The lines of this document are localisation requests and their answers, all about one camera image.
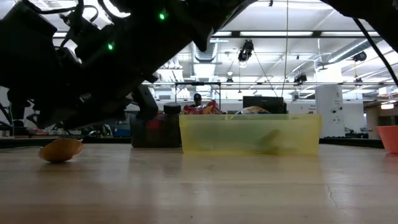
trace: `person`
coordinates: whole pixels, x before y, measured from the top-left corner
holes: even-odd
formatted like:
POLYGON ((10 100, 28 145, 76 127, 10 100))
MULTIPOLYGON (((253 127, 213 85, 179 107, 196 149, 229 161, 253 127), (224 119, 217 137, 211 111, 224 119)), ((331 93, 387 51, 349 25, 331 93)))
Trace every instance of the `person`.
POLYGON ((195 93, 193 96, 194 105, 190 105, 190 107, 197 107, 201 105, 201 94, 195 93))

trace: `wooden table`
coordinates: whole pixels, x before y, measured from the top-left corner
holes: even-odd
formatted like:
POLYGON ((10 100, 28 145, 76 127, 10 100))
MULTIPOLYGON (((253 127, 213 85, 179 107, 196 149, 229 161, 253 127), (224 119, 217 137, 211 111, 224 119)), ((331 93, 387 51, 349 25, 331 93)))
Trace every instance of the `wooden table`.
POLYGON ((398 222, 398 157, 321 146, 319 158, 197 157, 86 144, 66 164, 0 150, 0 223, 398 222))

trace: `red bowl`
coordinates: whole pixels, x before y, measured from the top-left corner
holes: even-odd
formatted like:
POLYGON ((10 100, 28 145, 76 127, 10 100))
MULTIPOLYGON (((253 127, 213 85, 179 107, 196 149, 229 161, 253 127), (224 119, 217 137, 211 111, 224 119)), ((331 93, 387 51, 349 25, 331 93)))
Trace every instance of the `red bowl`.
POLYGON ((384 148, 394 154, 398 154, 398 125, 378 126, 381 141, 384 148))

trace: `translucent plastic container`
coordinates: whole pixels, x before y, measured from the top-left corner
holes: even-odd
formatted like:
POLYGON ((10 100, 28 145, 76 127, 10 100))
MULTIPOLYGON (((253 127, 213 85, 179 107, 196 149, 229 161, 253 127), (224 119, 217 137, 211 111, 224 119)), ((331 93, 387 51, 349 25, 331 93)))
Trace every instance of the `translucent plastic container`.
POLYGON ((322 120, 315 114, 181 115, 184 153, 318 155, 322 120))

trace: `ceiling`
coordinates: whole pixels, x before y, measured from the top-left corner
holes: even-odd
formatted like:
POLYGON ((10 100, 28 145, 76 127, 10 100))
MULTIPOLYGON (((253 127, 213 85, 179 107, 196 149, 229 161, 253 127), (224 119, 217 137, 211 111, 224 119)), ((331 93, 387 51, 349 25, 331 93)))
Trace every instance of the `ceiling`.
MULTIPOLYGON (((31 1, 42 9, 75 5, 75 1, 71 0, 31 1)), ((0 16, 3 17, 14 3, 15 1, 0 0, 0 16)), ((96 0, 85 0, 85 4, 98 5, 96 0)), ((197 78, 208 76, 206 80, 209 82, 225 82, 229 77, 227 73, 232 72, 235 84, 225 86, 225 88, 235 89, 241 87, 236 83, 239 81, 264 82, 268 79, 270 82, 282 82, 284 75, 287 75, 288 81, 292 82, 301 66, 303 72, 307 74, 308 81, 315 82, 317 79, 314 76, 316 73, 314 62, 308 59, 316 60, 322 57, 324 60, 328 55, 358 39, 365 40, 352 19, 342 16, 318 0, 290 0, 288 7, 286 0, 274 0, 272 7, 268 4, 268 1, 255 2, 216 34, 218 48, 215 52, 217 58, 213 61, 213 65, 194 64, 196 61, 192 57, 193 46, 185 47, 175 57, 175 63, 181 66, 178 69, 179 75, 176 76, 177 79, 169 81, 192 82, 197 78), (286 30, 290 31, 288 39, 286 30), (246 39, 252 40, 255 53, 248 60, 247 66, 243 68, 239 66, 236 53, 246 39)), ((87 9, 84 16, 90 17, 93 13, 94 11, 87 9)), ((57 15, 46 17, 58 27, 60 33, 68 30, 68 26, 57 15)), ((95 21, 100 27, 108 22, 104 12, 101 12, 100 17, 95 21)), ((363 23, 367 30, 373 31, 369 24, 364 21, 363 23)), ((374 38, 377 37, 377 33, 372 33, 372 35, 374 38)), ((62 39, 55 39, 54 44, 59 45, 61 41, 62 39)), ((398 63, 397 53, 388 44, 381 41, 377 45, 390 64, 398 63)), ((71 42, 67 46, 75 47, 71 42)), ((343 60, 333 65, 341 68, 343 81, 352 82, 357 74, 364 79, 364 82, 386 80, 390 82, 385 66, 373 49, 366 49, 365 52, 368 59, 356 63, 356 69, 352 60, 343 60)), ((167 76, 167 72, 160 72, 160 74, 167 76)), ((256 89, 255 86, 250 85, 242 88, 246 87, 256 89)), ((364 90, 373 91, 378 88, 379 86, 373 85, 364 90)))

